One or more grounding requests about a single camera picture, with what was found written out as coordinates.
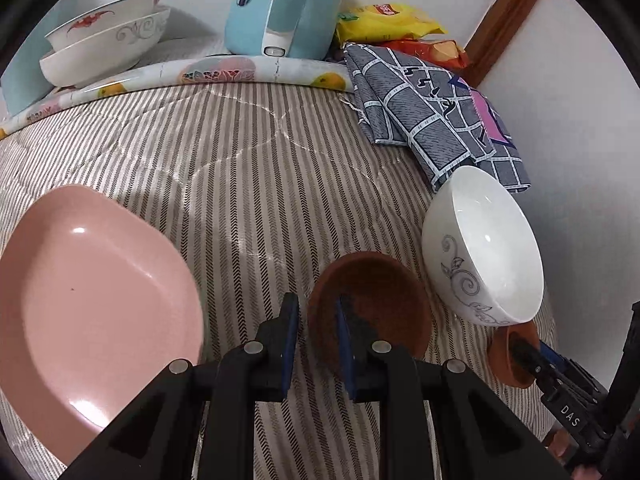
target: kettle button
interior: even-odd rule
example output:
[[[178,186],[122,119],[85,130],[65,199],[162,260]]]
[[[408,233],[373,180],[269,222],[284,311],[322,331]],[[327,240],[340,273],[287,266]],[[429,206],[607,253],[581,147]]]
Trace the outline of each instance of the kettle button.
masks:
[[[264,48],[265,56],[282,57],[287,53],[286,50],[279,46],[266,46]]]

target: white bowl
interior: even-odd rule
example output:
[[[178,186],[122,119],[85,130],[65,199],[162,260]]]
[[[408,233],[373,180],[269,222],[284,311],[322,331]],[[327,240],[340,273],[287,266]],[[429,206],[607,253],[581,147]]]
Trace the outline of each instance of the white bowl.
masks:
[[[431,202],[422,257],[440,299],[485,326],[524,323],[540,309],[544,278],[520,207],[491,175],[458,168]]]
[[[49,52],[40,60],[44,77],[55,86],[80,88],[130,68],[160,40],[170,10],[166,7]]]
[[[45,36],[56,52],[98,32],[154,12],[160,0],[118,0],[63,23]]]

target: orange snack bag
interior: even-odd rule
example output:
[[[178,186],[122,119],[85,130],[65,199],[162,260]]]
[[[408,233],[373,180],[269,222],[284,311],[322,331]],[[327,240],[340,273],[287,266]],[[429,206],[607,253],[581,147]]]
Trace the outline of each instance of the orange snack bag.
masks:
[[[458,46],[454,40],[429,41],[386,41],[379,46],[386,46],[409,56],[415,56],[447,70],[457,71],[469,66],[469,56],[465,49]]]

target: gray checkered cloth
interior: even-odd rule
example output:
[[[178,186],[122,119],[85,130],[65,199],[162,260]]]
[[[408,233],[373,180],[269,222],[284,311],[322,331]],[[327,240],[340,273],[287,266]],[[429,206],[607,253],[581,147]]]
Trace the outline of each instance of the gray checkered cloth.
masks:
[[[358,114],[361,131],[373,144],[409,146],[434,190],[456,168],[469,164],[493,175],[510,192],[529,188],[500,116],[464,80],[379,46],[349,43],[344,57],[355,88],[347,104]]]

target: metal screw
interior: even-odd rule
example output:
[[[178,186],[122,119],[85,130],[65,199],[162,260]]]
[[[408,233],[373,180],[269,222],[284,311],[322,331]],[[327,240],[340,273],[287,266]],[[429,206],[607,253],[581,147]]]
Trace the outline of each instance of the metal screw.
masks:
[[[259,354],[264,349],[264,346],[260,341],[249,341],[244,345],[244,351],[248,354]]]
[[[181,374],[189,368],[189,363],[185,359],[176,359],[169,364],[169,371],[172,374]]]
[[[447,361],[447,370],[455,374],[461,374],[466,369],[466,365],[458,359],[450,359]]]
[[[391,352],[391,343],[382,340],[374,341],[371,345],[371,349],[376,354],[386,354],[388,352]]]

